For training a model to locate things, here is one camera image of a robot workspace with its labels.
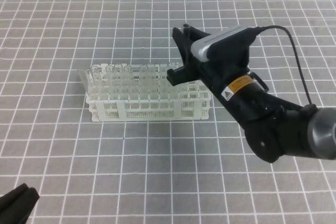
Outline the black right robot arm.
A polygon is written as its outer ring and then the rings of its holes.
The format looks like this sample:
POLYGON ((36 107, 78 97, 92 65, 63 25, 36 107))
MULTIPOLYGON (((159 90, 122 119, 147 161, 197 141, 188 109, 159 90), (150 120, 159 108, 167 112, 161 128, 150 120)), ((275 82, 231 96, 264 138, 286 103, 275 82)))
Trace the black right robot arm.
POLYGON ((231 27, 208 34, 173 28, 183 66, 168 70, 176 86, 200 80, 243 128, 251 150, 273 163, 283 155, 335 159, 335 108, 300 106, 269 94, 249 70, 249 49, 265 27, 231 27))

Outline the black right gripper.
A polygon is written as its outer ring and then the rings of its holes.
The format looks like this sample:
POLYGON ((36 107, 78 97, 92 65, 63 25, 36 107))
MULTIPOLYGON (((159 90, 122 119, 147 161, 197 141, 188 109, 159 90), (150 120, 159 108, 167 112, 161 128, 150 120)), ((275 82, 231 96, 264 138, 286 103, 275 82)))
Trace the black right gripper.
POLYGON ((237 78, 248 72, 249 51, 244 50, 236 54, 221 53, 218 60, 200 62, 191 53, 193 41, 209 36, 195 27, 190 27, 189 39, 182 30, 173 28, 172 38, 180 52, 183 66, 167 71, 167 80, 173 86, 191 81, 201 80, 221 102, 224 101, 222 92, 237 78))

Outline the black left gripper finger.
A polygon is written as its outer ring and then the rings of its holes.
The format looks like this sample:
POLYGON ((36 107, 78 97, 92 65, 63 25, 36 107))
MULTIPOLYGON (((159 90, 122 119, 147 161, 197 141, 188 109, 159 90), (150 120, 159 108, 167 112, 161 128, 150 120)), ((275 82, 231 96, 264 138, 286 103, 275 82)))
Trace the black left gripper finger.
POLYGON ((25 224, 40 196, 25 183, 1 197, 1 224, 25 224))

